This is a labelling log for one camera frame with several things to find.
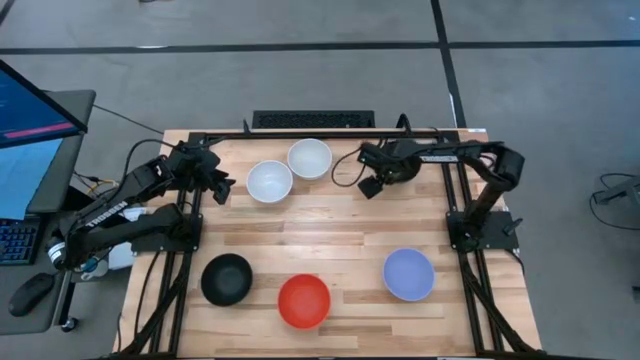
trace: red bowl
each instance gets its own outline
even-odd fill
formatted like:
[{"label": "red bowl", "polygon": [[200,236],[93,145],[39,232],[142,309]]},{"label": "red bowl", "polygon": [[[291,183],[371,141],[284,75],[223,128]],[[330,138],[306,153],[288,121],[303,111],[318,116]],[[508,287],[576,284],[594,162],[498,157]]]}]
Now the red bowl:
[{"label": "red bowl", "polygon": [[320,325],[329,314],[331,295],[327,286],[313,275],[295,275],[282,285],[278,310],[282,319],[297,329]]}]

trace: white bowl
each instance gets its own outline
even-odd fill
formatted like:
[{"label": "white bowl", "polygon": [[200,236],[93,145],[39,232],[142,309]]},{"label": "white bowl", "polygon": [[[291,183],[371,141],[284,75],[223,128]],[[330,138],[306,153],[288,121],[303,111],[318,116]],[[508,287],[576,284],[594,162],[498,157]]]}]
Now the white bowl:
[{"label": "white bowl", "polygon": [[331,167],[331,149],[320,140],[302,139],[289,149],[287,162],[301,178],[319,179]]},{"label": "white bowl", "polygon": [[262,161],[254,166],[247,176],[249,195],[266,204],[284,199],[292,186],[293,175],[287,165],[280,161]]}]

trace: computer monitor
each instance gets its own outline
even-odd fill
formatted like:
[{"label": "computer monitor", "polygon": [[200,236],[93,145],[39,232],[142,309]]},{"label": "computer monitor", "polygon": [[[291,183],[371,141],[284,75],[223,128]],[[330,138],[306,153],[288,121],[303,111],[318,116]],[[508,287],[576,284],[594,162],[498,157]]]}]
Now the computer monitor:
[{"label": "computer monitor", "polygon": [[86,131],[85,124],[0,60],[0,148]]}]

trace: keyboard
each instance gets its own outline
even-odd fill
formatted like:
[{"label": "keyboard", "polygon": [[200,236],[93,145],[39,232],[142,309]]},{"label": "keyboard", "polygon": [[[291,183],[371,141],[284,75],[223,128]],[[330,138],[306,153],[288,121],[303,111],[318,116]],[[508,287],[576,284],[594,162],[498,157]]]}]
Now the keyboard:
[{"label": "keyboard", "polygon": [[40,221],[0,219],[0,266],[30,265],[36,260]]},{"label": "keyboard", "polygon": [[373,111],[254,111],[254,129],[373,128]]}]

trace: wooden tabletop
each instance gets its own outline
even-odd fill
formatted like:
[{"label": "wooden tabletop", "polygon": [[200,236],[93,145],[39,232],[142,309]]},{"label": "wooden tabletop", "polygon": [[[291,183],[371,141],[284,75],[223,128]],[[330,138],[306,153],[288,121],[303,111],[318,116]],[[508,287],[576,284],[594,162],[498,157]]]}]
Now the wooden tabletop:
[{"label": "wooden tabletop", "polygon": [[[177,143],[188,134],[186,130],[170,130],[164,140]],[[460,137],[487,140],[483,131],[460,130]],[[448,205],[440,166],[423,165],[415,179],[387,186],[372,200],[366,200],[356,186],[334,185],[327,175],[314,181],[295,178],[293,190],[283,202],[257,203],[247,193],[249,170],[261,160],[286,163],[287,151],[295,141],[229,140],[212,148],[222,159],[219,169],[230,173],[237,183],[224,206],[217,205],[210,193],[203,196],[200,211],[204,230],[200,249],[193,255],[178,356],[474,355],[458,260],[449,247],[444,218]],[[335,162],[361,141],[326,143]],[[164,146],[161,152],[168,154],[169,148]],[[337,169],[337,180],[352,181],[361,166],[355,156],[345,160]],[[461,196],[455,167],[452,175]],[[475,198],[484,183],[471,169],[468,176]],[[149,206],[155,208],[175,199],[175,192],[168,193]],[[384,259],[400,247],[419,249],[435,266],[434,290],[423,301],[403,302],[384,286]],[[227,308],[209,304],[200,290],[204,267],[224,253],[242,255],[254,271],[247,298]],[[520,266],[504,251],[485,254],[498,308],[525,341],[539,347]],[[123,346],[132,339],[151,258],[151,254],[141,255],[133,266],[122,311]],[[177,257],[176,272],[180,262]],[[151,274],[141,325],[156,306],[163,267],[164,254]],[[331,291],[329,317],[314,330],[291,328],[277,310],[280,286],[298,273],[318,275]],[[490,349],[486,314],[479,303],[478,309],[485,347]],[[168,347],[173,310],[168,314],[161,350]]]}]

